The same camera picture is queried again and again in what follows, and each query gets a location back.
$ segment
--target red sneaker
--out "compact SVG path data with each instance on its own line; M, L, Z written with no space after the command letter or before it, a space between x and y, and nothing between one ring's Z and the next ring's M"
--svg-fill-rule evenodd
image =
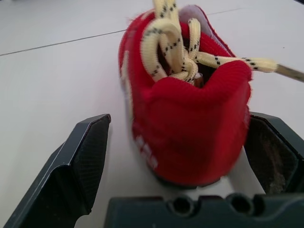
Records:
M240 154L250 119L248 82L257 66L234 61L199 7L178 12L173 0L154 4L131 23L119 48L133 138L157 177L207 185Z

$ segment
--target shoe upper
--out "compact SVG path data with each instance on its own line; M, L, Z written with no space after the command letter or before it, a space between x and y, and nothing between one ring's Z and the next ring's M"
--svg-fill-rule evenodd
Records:
M126 64L131 85L133 137L149 166L165 180L184 185L214 182L232 168L246 139L251 69L242 61L223 64L201 89L173 77L155 82L140 55L143 31L153 19L153 12L136 18L119 48L119 67ZM189 39L188 25L180 26L182 37ZM199 48L233 56L226 44L205 33Z

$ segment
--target shoelace aglet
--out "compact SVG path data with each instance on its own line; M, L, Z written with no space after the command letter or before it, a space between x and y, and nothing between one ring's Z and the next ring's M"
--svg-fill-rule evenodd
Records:
M304 73L303 72L291 69L291 68L283 66L281 64L277 65L275 72L278 74L284 75L288 78L292 78L294 80L304 82Z
M202 88L204 86L204 78L202 73L197 73L194 76L194 86L197 88Z

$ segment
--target yellow shoelace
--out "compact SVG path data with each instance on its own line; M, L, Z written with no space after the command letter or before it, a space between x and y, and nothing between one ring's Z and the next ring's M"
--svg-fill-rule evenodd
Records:
M265 58L238 58L215 56L200 52L200 22L192 18L188 21L190 30L190 46L187 51L183 45L179 14L175 0L153 0L155 20L143 33L141 40L141 57L146 71L155 81L168 77L158 61L157 48L161 47L163 56L171 68L170 77L194 84L198 73L197 63L218 68L219 66L240 60L251 70L264 73L276 72L286 77L304 82L304 73L290 69Z

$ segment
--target screw hole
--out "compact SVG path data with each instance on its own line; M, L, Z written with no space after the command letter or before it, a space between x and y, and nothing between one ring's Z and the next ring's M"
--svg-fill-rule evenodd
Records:
M227 197L234 210L238 213L252 215L254 213L254 206L252 201L241 194L232 194Z
M178 197L169 203L171 211L181 217L189 217L194 211L194 205L188 197Z

